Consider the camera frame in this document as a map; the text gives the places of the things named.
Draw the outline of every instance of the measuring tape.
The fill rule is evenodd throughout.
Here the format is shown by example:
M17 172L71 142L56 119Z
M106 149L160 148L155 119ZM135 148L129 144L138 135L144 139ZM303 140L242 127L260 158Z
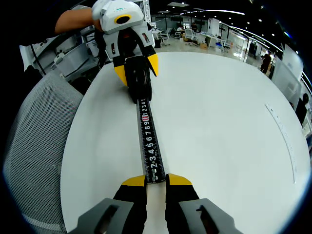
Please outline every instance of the measuring tape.
M166 179L166 174L162 164L149 100L137 100L136 106L141 154L147 182L160 183Z
M270 112L270 114L272 115L272 117L274 118L283 138L284 141L286 143L287 149L288 149L288 153L289 153L289 157L291 159L291 164L292 164L292 175L293 175L293 183L296 183L296 179L297 179L297 164L296 164L296 160L295 160L295 156L293 153L293 147L290 143L290 140L288 138L288 134L286 131L286 128L284 127L284 125L282 124L280 118L278 117L278 115L275 113L275 111L272 109L272 107L269 104L265 104L266 108L268 109L268 111Z

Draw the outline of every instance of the white round table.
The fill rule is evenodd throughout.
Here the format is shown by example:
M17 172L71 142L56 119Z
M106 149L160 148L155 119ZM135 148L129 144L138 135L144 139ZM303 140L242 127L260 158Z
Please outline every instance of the white round table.
M234 218L246 234L272 234L293 214L310 174L300 123L276 86L259 70L221 56L159 53L151 73L151 109L166 173L189 179ZM279 115L297 165L293 183ZM123 181L143 174L136 105L105 65L85 94L63 156L60 194L67 231L80 215L113 198ZM144 233L168 233L165 184L148 185Z

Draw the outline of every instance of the window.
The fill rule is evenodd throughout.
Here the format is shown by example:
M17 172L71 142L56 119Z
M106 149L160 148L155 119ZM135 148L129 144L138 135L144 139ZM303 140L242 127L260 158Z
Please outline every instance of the window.
M190 23L183 23L184 29L190 29Z

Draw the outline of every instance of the cable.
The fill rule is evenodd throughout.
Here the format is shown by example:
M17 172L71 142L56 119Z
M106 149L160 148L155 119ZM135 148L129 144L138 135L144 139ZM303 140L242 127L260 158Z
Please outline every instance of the cable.
M34 50L32 44L30 45L30 48L31 48L31 50L32 50L32 52L33 52L33 54L34 54L35 60L36 60L36 62L37 62L37 64L38 64L38 66L40 67L42 73L43 73L44 75L46 75L44 69L42 68L41 64L39 63L39 60L38 60L38 58L37 58L37 55L36 55L36 53L35 53L35 50Z

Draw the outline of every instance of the ceiling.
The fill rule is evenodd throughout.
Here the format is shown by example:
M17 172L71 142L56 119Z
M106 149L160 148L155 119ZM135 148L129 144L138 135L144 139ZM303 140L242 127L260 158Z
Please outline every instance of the ceiling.
M258 0L223 0L223 1L202 1L202 0L149 0L150 10L152 15L161 15L161 17L177 15L186 13L185 11L191 11L193 13L184 14L184 16L194 17L197 20L216 17L218 20L230 26L235 26L256 35L259 35L267 41L273 43L277 47L281 48L281 43L289 44L294 50L296 50L293 42L284 34L284 30L280 22L271 15L267 8ZM185 7L168 6L171 2L184 2L188 4ZM199 12L200 10L230 10L244 13L234 14L228 12ZM273 53L281 56L282 52L278 51L275 47L265 43L270 47Z

